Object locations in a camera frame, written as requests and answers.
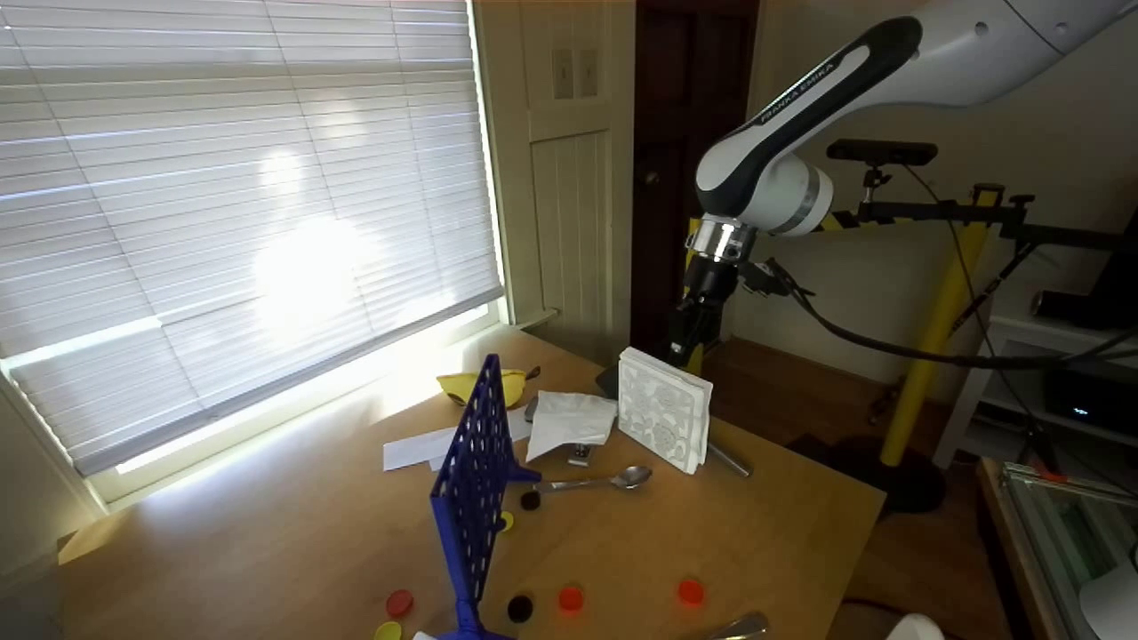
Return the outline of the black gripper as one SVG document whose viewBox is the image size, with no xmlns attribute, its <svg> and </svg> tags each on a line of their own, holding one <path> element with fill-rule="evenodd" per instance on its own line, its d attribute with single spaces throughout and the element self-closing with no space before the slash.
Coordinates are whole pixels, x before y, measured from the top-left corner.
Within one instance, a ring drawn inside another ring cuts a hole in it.
<svg viewBox="0 0 1138 640">
<path fill-rule="evenodd" d="M 735 268 L 695 260 L 688 268 L 683 298 L 669 322 L 664 361 L 688 364 L 702 347 L 716 341 L 723 332 L 723 310 L 735 292 Z"/>
</svg>

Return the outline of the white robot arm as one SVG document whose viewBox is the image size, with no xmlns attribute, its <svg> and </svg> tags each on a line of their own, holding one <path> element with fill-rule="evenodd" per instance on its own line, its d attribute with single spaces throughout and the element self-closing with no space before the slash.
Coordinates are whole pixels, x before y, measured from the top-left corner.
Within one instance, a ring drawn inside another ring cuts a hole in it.
<svg viewBox="0 0 1138 640">
<path fill-rule="evenodd" d="M 826 221 L 833 178 L 798 156 L 817 131 L 867 106 L 989 105 L 1130 10 L 1134 0 L 925 0 L 817 62 L 702 156 L 702 227 L 664 361 L 688 367 L 716 336 L 735 278 L 803 303 L 781 268 L 747 252 L 757 234 L 798 238 Z"/>
</svg>

